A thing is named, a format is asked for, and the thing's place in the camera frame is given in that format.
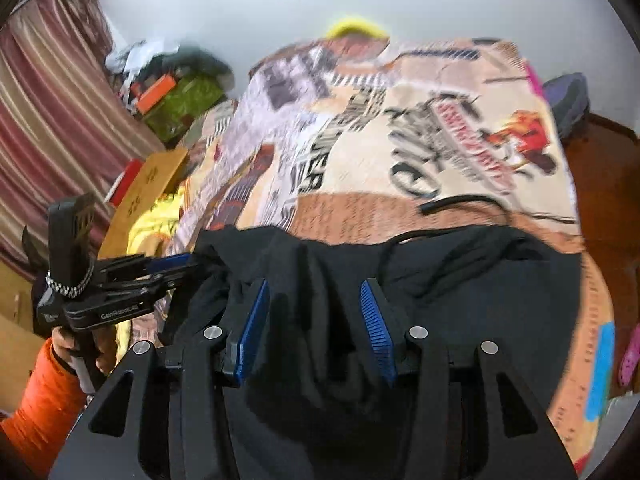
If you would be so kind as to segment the left hand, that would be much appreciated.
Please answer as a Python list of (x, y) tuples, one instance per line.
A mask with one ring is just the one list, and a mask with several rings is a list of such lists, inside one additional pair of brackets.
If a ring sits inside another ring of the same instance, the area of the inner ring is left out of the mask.
[[(116, 365), (116, 328), (114, 326), (100, 327), (92, 332), (92, 339), (98, 352), (94, 361), (96, 367), (102, 374), (108, 375)], [(66, 328), (55, 327), (51, 333), (51, 340), (55, 354), (77, 372), (79, 363), (82, 361), (80, 343), (77, 338)]]

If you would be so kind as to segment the orange sleeved left forearm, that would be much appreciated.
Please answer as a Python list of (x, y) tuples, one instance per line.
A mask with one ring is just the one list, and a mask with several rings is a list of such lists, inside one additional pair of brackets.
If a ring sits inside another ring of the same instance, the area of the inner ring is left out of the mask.
[(85, 400), (75, 372), (47, 339), (20, 405), (1, 421), (1, 477), (47, 478)]

